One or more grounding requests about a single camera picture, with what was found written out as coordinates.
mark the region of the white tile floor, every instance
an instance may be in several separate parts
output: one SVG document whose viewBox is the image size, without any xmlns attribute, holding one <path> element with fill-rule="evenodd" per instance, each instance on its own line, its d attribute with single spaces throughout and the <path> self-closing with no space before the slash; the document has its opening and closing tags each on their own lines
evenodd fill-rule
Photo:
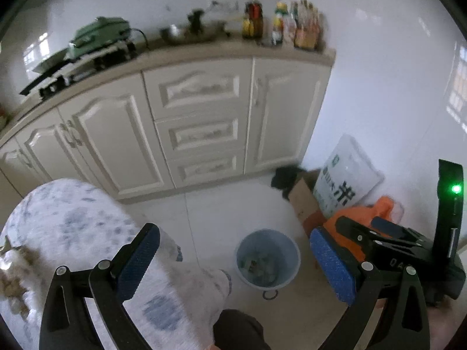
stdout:
<svg viewBox="0 0 467 350">
<path fill-rule="evenodd" d="M 233 278 L 227 307 L 254 316 L 272 350 L 317 349 L 346 309 L 335 297 L 308 246 L 300 222 L 272 175 L 127 205 L 134 219 L 160 225 L 182 248 L 184 261 L 222 268 Z M 274 301 L 245 285 L 234 270 L 234 250 L 260 228 L 282 231 L 296 240 L 302 265 L 295 280 Z"/>
</svg>

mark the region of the white cabinet door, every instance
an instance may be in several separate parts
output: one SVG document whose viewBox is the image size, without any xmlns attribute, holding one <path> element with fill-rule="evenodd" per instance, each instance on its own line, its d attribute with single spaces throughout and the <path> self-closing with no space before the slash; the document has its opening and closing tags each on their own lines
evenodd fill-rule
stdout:
<svg viewBox="0 0 467 350">
<path fill-rule="evenodd" d="M 0 171 L 0 231 L 20 201 L 21 196 Z"/>
<path fill-rule="evenodd" d="M 43 180 L 73 178 L 101 188 L 57 109 L 22 129 L 16 140 Z"/>
<path fill-rule="evenodd" d="M 251 59 L 221 59 L 144 72 L 155 120 L 248 106 Z"/>
<path fill-rule="evenodd" d="M 111 196 L 123 199 L 173 188 L 140 74 L 83 93 L 58 110 Z"/>
<path fill-rule="evenodd" d="M 0 169 L 22 197 L 48 181 L 42 179 L 15 138 L 0 149 Z"/>
<path fill-rule="evenodd" d="M 330 72 L 310 63 L 254 60 L 245 172 L 303 159 Z"/>
<path fill-rule="evenodd" d="M 185 187 L 243 174 L 245 149 L 168 160 L 175 186 Z"/>
<path fill-rule="evenodd" d="M 156 122 L 167 159 L 202 155 L 246 146 L 247 107 Z"/>
</svg>

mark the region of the gas stove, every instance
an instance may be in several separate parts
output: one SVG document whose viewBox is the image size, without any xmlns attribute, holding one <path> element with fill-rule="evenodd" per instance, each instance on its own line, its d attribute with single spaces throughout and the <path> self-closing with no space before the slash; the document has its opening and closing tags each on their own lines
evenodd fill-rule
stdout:
<svg viewBox="0 0 467 350">
<path fill-rule="evenodd" d="M 102 50 L 84 55 L 78 62 L 68 64 L 47 78 L 30 94 L 38 94 L 43 101 L 58 92 L 98 72 L 134 59 L 138 55 L 136 46 L 130 41 L 119 41 Z"/>
</svg>

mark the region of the cabinet handle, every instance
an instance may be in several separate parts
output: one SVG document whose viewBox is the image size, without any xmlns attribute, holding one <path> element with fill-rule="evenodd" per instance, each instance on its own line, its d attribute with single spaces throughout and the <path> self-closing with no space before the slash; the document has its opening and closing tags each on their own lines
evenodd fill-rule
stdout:
<svg viewBox="0 0 467 350">
<path fill-rule="evenodd" d="M 65 138 L 65 142 L 69 144 L 69 147 L 72 149 L 76 149 L 76 145 L 73 142 L 72 135 L 68 131 L 68 128 L 65 124 L 60 124 L 60 129 L 62 129 L 63 137 Z"/>
<path fill-rule="evenodd" d="M 23 150 L 20 150 L 19 154 L 20 154 L 20 160 L 29 168 L 33 168 L 31 161 L 27 158 Z"/>
<path fill-rule="evenodd" d="M 82 146 L 83 141 L 81 141 L 81 139 L 79 138 L 78 130 L 75 128 L 75 125 L 73 124 L 73 122 L 71 120 L 68 120 L 67 124 L 69 127 L 69 132 L 72 135 L 73 139 L 75 140 L 76 144 L 78 146 Z"/>
</svg>

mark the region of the kitchen cabinet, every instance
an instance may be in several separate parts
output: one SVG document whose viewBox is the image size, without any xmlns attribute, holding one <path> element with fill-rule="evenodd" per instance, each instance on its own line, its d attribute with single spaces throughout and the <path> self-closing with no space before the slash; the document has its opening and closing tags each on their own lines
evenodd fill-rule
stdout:
<svg viewBox="0 0 467 350">
<path fill-rule="evenodd" d="M 58 110 L 111 196 L 124 199 L 173 188 L 140 74 L 80 94 Z"/>
<path fill-rule="evenodd" d="M 0 231 L 5 226 L 11 212 L 20 202 L 20 194 L 13 188 L 3 172 L 0 171 Z"/>
<path fill-rule="evenodd" d="M 278 59 L 255 59 L 245 172 L 300 163 L 331 68 Z"/>
<path fill-rule="evenodd" d="M 16 140 L 42 180 L 74 178 L 101 188 L 57 109 L 26 126 Z"/>
<path fill-rule="evenodd" d="M 243 174 L 245 148 L 168 160 L 175 186 L 185 187 Z"/>
<path fill-rule="evenodd" d="M 220 59 L 145 71 L 154 119 L 247 107 L 251 67 L 251 58 Z"/>
<path fill-rule="evenodd" d="M 167 159 L 245 148 L 248 107 L 205 111 L 164 121 L 156 127 Z"/>
<path fill-rule="evenodd" d="M 22 196 L 75 178 L 124 200 L 299 164 L 334 55 L 249 42 L 142 55 L 18 122 L 0 170 Z"/>
<path fill-rule="evenodd" d="M 0 170 L 22 197 L 47 182 L 42 179 L 15 138 L 11 138 L 0 149 Z"/>
</svg>

